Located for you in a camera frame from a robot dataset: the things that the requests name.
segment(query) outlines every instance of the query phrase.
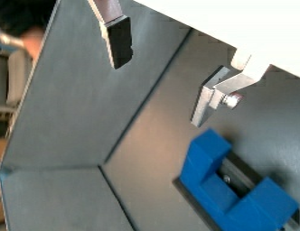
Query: white surface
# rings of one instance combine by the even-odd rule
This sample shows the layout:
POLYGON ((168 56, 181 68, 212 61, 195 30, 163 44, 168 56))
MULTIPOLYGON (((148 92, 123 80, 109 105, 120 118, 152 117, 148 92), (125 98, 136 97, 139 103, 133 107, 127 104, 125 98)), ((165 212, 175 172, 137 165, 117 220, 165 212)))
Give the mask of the white surface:
POLYGON ((300 0, 136 0, 300 77, 300 0))

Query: gray metal panel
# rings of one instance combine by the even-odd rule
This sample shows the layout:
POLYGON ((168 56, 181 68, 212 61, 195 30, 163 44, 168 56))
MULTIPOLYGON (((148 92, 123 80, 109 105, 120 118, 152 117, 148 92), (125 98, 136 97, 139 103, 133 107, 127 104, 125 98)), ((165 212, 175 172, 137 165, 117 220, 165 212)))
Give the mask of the gray metal panel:
POLYGON ((201 132, 191 124, 199 88, 220 64, 228 64, 228 45, 195 33, 104 167, 140 230, 208 230, 172 181, 201 132))
POLYGON ((62 0, 8 147, 6 166, 104 163, 180 47, 188 27, 121 1, 132 62, 115 70, 86 0, 62 0))
POLYGON ((199 129, 191 115, 199 88, 228 46, 196 34, 181 49, 132 130, 105 166, 124 204, 144 231, 208 228, 172 181, 180 176, 189 143, 213 127, 258 172, 275 179, 300 202, 300 79, 271 72, 247 88, 239 107, 220 109, 199 129))
POLYGON ((98 168, 18 171, 2 191, 10 231, 132 231, 98 168))

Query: blue plastic part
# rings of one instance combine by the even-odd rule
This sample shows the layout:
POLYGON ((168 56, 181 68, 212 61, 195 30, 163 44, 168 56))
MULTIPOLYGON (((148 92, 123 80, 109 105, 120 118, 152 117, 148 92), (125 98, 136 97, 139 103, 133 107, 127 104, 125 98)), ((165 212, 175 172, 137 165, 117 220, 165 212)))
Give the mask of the blue plastic part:
POLYGON ((217 175, 232 145, 208 130, 191 144, 181 182, 224 231, 276 231, 299 209, 271 178, 240 199, 217 175))

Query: metal bracket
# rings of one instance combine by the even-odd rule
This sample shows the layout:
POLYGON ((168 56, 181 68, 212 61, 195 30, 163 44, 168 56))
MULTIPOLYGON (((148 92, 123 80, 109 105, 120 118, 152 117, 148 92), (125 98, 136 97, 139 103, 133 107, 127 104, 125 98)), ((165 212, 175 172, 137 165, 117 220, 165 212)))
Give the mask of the metal bracket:
POLYGON ((121 68, 133 56, 132 20, 124 15, 119 0, 89 0, 106 40, 111 64, 121 68))
POLYGON ((204 124, 221 105, 231 109, 237 107, 243 95, 236 91, 256 84, 270 68, 267 61, 245 52, 236 52, 232 65, 244 71, 229 78, 233 71, 220 66, 203 84, 192 117, 192 123, 197 127, 204 124))

